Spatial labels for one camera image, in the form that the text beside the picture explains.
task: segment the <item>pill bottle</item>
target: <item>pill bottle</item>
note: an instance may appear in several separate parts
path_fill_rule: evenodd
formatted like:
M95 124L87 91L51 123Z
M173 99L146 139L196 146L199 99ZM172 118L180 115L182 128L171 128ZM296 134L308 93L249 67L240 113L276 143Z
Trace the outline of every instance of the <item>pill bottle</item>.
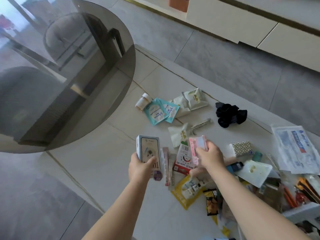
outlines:
M152 101L152 98L149 96L149 94L144 93L141 98L138 100L138 102L136 103L135 107L140 110L141 112L143 111L143 109L150 104Z

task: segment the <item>person's right hand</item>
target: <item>person's right hand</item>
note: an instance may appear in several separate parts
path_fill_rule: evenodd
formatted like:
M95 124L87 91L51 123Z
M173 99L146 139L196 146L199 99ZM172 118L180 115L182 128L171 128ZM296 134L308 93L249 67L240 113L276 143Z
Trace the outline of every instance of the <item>person's right hand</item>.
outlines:
M212 141L207 140L206 142L207 147L209 148L207 152L200 147L196 148L196 151L200 156L201 165L207 170L210 167L225 168L226 166L224 165L223 154L221 150Z

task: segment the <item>round glass tabletop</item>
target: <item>round glass tabletop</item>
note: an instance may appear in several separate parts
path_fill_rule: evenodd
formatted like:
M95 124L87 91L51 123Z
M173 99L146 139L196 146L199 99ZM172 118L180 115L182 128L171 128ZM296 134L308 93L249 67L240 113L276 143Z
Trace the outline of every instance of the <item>round glass tabletop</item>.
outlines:
M85 0L3 0L0 151L55 149L103 123L136 65L123 22Z

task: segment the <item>clutter of items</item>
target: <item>clutter of items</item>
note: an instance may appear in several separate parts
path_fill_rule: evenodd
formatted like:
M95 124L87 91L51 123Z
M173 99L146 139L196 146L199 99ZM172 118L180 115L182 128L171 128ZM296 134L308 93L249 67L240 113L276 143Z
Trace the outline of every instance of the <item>clutter of items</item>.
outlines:
M209 103L204 92L197 88L182 92L181 96L169 101L152 99L144 93L135 106L146 114L152 125L157 125L162 121L172 123L175 118L207 105ZM217 102L216 109L218 124L222 128L237 126L231 124L239 125L247 119L247 111L240 110L236 105ZM144 163L152 156L157 157L151 177L164 181L185 210L203 195L202 198L206 199L203 207L206 208L207 216L229 237L228 227L236 224L236 219L207 170L201 166L201 159L196 152L198 147L208 150L206 136L196 136L194 133L203 126L216 125L208 118L196 125L185 123L179 127L169 127L173 147L177 149L174 152L170 152L167 147L161 148L159 138L154 135L139 135L137 154ZM235 141L227 145L232 156L224 158L226 168L248 190L298 227L300 223L297 216L300 216L304 224L307 221L312 225L311 229L320 230L320 221L308 219L310 209L313 213L317 212L320 219L318 151L302 126L274 127L272 131L279 151L277 157L254 150L252 141Z

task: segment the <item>pink package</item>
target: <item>pink package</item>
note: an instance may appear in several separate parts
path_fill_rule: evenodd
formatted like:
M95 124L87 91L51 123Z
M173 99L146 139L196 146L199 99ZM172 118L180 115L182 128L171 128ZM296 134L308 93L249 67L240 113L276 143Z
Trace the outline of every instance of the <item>pink package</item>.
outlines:
M208 151L208 147L207 147L207 143L206 143L206 136L190 137L189 138L189 146L191 148L192 162L195 165L199 165L199 156L196 152L196 148L200 147L200 148Z

